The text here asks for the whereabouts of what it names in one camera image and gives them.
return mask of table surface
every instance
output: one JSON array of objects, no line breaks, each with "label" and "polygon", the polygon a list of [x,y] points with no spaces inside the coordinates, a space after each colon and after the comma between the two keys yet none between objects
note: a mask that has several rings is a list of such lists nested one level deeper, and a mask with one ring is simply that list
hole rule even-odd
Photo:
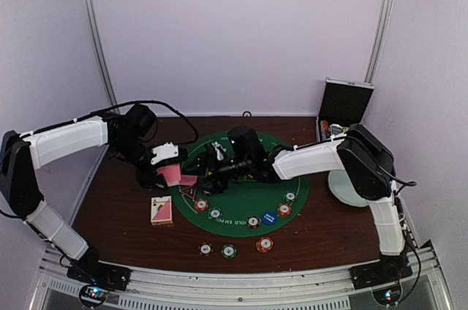
[{"label": "table surface", "polygon": [[[200,136],[247,125],[286,143],[315,141],[314,118],[191,118]],[[178,118],[160,118],[155,143],[182,141],[191,130]],[[73,227],[97,247],[101,260],[142,268],[209,273],[301,271],[348,265],[379,257],[379,241],[369,208],[340,203],[329,191],[328,173],[311,175],[309,199],[285,227],[268,234],[274,248],[259,253],[259,238],[227,238],[190,224],[173,207],[172,225],[151,226],[151,191],[135,182],[133,166],[104,159],[91,183]],[[210,243],[208,257],[198,246]],[[233,244],[238,255],[225,259],[220,249]]]}]

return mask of black cable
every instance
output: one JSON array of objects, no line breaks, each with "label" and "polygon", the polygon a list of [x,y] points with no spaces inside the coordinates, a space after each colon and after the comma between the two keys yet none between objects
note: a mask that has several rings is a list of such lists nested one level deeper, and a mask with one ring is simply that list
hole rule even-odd
[{"label": "black cable", "polygon": [[368,152],[369,154],[369,157],[371,158],[371,160],[375,163],[376,166],[378,166],[378,168],[383,171],[384,174],[386,174],[388,177],[392,178],[393,180],[395,180],[396,182],[398,182],[399,184],[402,184],[403,187],[414,187],[416,186],[418,183],[415,182],[415,181],[403,181],[401,180],[400,178],[396,177],[395,175],[392,175],[391,173],[389,173],[375,158],[373,155],[371,155],[371,153],[369,152],[369,150],[367,149],[367,147],[364,145],[364,143],[362,143],[362,141],[360,141],[358,138],[355,138],[355,137],[349,137],[349,136],[346,136],[347,139],[349,140],[354,140],[362,149],[364,149],[366,152]]},{"label": "black cable", "polygon": [[59,247],[55,246],[56,249],[61,252],[61,254],[65,257],[65,259],[68,260],[68,262],[70,263],[71,267],[73,268],[77,268],[78,271],[80,271],[82,274],[84,274],[86,277],[89,278],[89,281],[92,283],[92,284],[95,284],[97,286],[99,286],[99,284],[101,284],[102,282],[100,282],[99,280],[96,279],[96,277],[93,277],[92,275],[90,275],[89,273],[87,273],[86,271],[84,271],[80,266],[78,266],[78,264],[71,258],[69,257],[68,255],[65,254],[65,252],[63,250],[61,250]]},{"label": "black cable", "polygon": [[20,218],[19,216],[10,215],[10,214],[8,214],[8,213],[3,212],[2,210],[0,210],[0,215],[3,215],[3,216],[5,216],[5,217],[7,217],[8,219],[19,219],[19,220],[22,220],[22,218]]},{"label": "black cable", "polygon": [[408,243],[408,246],[411,248],[412,252],[415,253],[415,256],[416,256],[416,259],[418,260],[418,275],[416,276],[416,280],[415,280],[415,283],[413,284],[413,286],[411,287],[411,289],[409,290],[409,292],[402,298],[398,301],[398,305],[403,303],[410,295],[411,293],[415,290],[416,288],[416,285],[418,284],[418,281],[419,281],[419,278],[421,276],[421,269],[423,268],[422,264],[421,264],[421,259],[419,258],[419,255],[418,253],[416,252],[416,248],[412,245],[412,242],[411,241],[408,241],[407,240],[407,237],[405,237],[405,240],[406,242]]},{"label": "black cable", "polygon": [[[69,120],[69,121],[65,121],[65,122],[61,122],[60,124],[55,124],[55,125],[51,125],[51,126],[47,126],[47,127],[43,127],[41,129],[37,129],[36,131],[33,131],[34,134],[36,133],[41,133],[41,132],[45,132],[45,131],[49,131],[51,129],[56,129],[58,127],[62,127],[62,126],[66,126],[66,125],[71,125],[71,124],[74,124],[75,122],[79,122],[79,121],[84,121],[84,120],[87,120],[89,118],[92,118],[93,116],[96,116],[96,115],[99,115],[101,113],[105,113],[107,111],[111,111],[111,110],[115,110],[115,109],[118,109],[120,107],[126,107],[126,106],[129,106],[129,105],[136,105],[136,104],[156,104],[156,105],[162,105],[163,107],[166,107],[167,109],[169,109],[170,111],[172,111],[173,113],[175,113],[178,117],[180,117],[182,120],[184,120],[187,125],[189,125],[189,127],[192,129],[192,131],[194,132],[195,136],[194,136],[194,139],[193,140],[189,140],[189,141],[186,141],[186,142],[181,142],[181,143],[174,143],[175,145],[184,145],[184,144],[192,144],[192,143],[195,143],[198,141],[198,130],[197,128],[192,124],[192,122],[190,122],[190,120],[184,115],[182,114],[181,112],[179,112],[178,110],[176,110],[174,107],[170,106],[168,103],[166,102],[161,102],[159,100],[132,100],[131,102],[125,102],[125,103],[121,103],[121,104],[117,104],[117,105],[113,105],[112,107],[105,107],[105,108],[102,108],[102,109],[99,109],[99,110],[95,110],[95,111],[92,111],[91,113],[89,113],[88,115],[84,115],[84,116],[81,116],[80,118],[76,118],[75,120]],[[24,134],[23,136],[21,136],[21,138],[26,138],[26,137],[29,137],[31,136],[30,133],[26,133]]]},{"label": "black cable", "polygon": [[404,184],[402,184],[401,187],[398,188],[398,191],[396,191],[395,197],[398,197],[398,195],[400,194],[400,192],[401,192],[403,189],[405,189],[406,187],[408,187],[408,186],[405,186]]},{"label": "black cable", "polygon": [[331,142],[332,139],[331,138],[328,138],[327,140],[321,140],[320,142],[315,142],[315,143],[309,143],[309,144],[304,144],[304,145],[300,145],[296,148],[297,149],[304,149],[304,148],[308,148],[308,147],[313,147],[314,145],[319,145],[319,144],[323,144],[323,143],[328,143],[328,142]]},{"label": "black cable", "polygon": [[58,261],[58,263],[60,264],[60,266],[61,266],[62,268],[70,268],[70,266],[66,266],[66,265],[64,265],[64,264],[61,263],[62,261],[64,261],[64,259],[65,259],[65,255],[62,255],[61,258],[60,258],[60,260]]},{"label": "black cable", "polygon": [[87,116],[84,116],[84,117],[81,117],[78,119],[78,121],[82,121],[83,119],[87,119],[87,118],[90,118],[92,116],[95,116],[95,115],[99,115],[100,113],[105,113],[107,111],[111,111],[111,110],[114,110],[114,109],[117,109],[117,108],[120,108],[120,107],[127,107],[129,105],[136,105],[136,104],[156,104],[156,105],[162,105],[163,107],[166,107],[167,109],[169,109],[170,111],[172,111],[173,113],[175,113],[178,117],[180,117],[182,120],[185,121],[185,123],[187,125],[189,125],[189,127],[192,129],[192,131],[194,132],[194,138],[192,140],[188,140],[186,142],[180,142],[180,143],[174,143],[174,145],[184,145],[184,144],[192,144],[192,143],[195,143],[198,141],[198,130],[197,128],[192,124],[192,122],[190,122],[190,120],[181,112],[179,112],[177,109],[175,109],[174,107],[170,106],[168,103],[166,102],[161,102],[159,100],[132,100],[131,102],[125,102],[125,103],[121,103],[121,104],[117,104],[117,105],[114,105],[112,107],[106,107],[104,109],[100,109],[100,110],[95,110],[93,111],[92,113],[90,113],[89,115]]},{"label": "black cable", "polygon": [[276,149],[282,149],[284,151],[294,151],[294,148],[293,147],[289,147],[288,145],[284,145],[284,144],[277,144],[273,147],[273,149],[271,149],[271,152],[274,152]]}]

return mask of poker mat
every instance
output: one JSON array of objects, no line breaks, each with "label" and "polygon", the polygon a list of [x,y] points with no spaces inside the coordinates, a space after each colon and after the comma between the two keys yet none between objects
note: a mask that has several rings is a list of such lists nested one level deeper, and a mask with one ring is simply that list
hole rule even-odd
[{"label": "poker mat", "polygon": [[[262,132],[257,134],[266,151],[271,151],[278,144],[287,145]],[[233,155],[227,132],[217,132],[192,144],[188,148],[189,157],[185,162],[190,163],[205,150],[205,144],[212,142],[218,142],[226,148],[229,156]],[[271,233],[291,222],[301,212],[307,201],[310,180],[308,176],[303,176],[279,184],[261,184],[247,177],[237,182],[229,182],[229,189],[222,194],[205,196],[203,192],[196,191],[194,199],[181,193],[184,188],[186,187],[173,186],[170,191],[173,204],[189,222],[216,235],[246,238]],[[286,200],[286,195],[291,192],[295,196],[292,202]],[[202,212],[197,211],[195,207],[199,199],[208,202],[208,208]],[[281,216],[279,213],[281,204],[290,206],[288,216]],[[212,217],[212,210],[220,212],[220,216]],[[261,221],[257,228],[249,227],[248,220],[253,216]]]}]

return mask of robotic arm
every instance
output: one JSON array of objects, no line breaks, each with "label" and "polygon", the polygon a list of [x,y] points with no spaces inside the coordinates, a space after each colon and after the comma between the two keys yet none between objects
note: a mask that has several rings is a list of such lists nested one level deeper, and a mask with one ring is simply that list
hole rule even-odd
[{"label": "robotic arm", "polygon": [[[10,131],[4,135],[0,191],[12,211],[71,262],[74,267],[69,269],[70,278],[91,281],[109,290],[125,290],[130,270],[99,262],[97,250],[45,202],[34,171],[77,151],[109,145],[135,166],[135,179],[143,188],[165,187],[157,168],[183,162],[187,152],[172,143],[144,146],[141,138],[155,120],[146,106],[136,104],[124,116],[109,111],[92,113],[36,133],[19,135]],[[249,127],[236,127],[228,137],[234,156],[229,157],[218,143],[208,144],[206,152],[189,163],[184,172],[201,176],[210,172],[204,181],[199,180],[204,191],[222,193],[230,180],[242,175],[274,184],[300,175],[346,170],[355,191],[369,203],[381,251],[379,262],[351,269],[355,288],[411,275],[399,218],[402,211],[395,196],[393,156],[365,127],[353,125],[346,135],[331,141],[292,148],[280,145],[269,153]]]},{"label": "robotic arm", "polygon": [[0,191],[16,216],[71,262],[74,268],[69,269],[69,277],[106,289],[124,290],[130,271],[99,262],[97,250],[46,203],[34,171],[83,149],[109,145],[135,166],[135,178],[143,188],[165,187],[164,176],[156,169],[184,161],[186,150],[172,143],[145,147],[140,138],[155,121],[156,116],[148,107],[136,104],[124,116],[105,112],[35,134],[19,135],[10,131],[4,135],[0,151]]},{"label": "robotic arm", "polygon": [[393,155],[363,125],[352,125],[340,137],[323,143],[292,148],[278,146],[266,153],[256,132],[246,126],[227,133],[234,156],[228,157],[218,143],[205,145],[186,173],[210,173],[202,189],[219,194],[228,182],[243,175],[264,183],[331,170],[346,170],[355,191],[371,209],[380,240],[380,261],[352,268],[356,289],[384,284],[411,276],[406,257],[406,238],[400,215]]}]

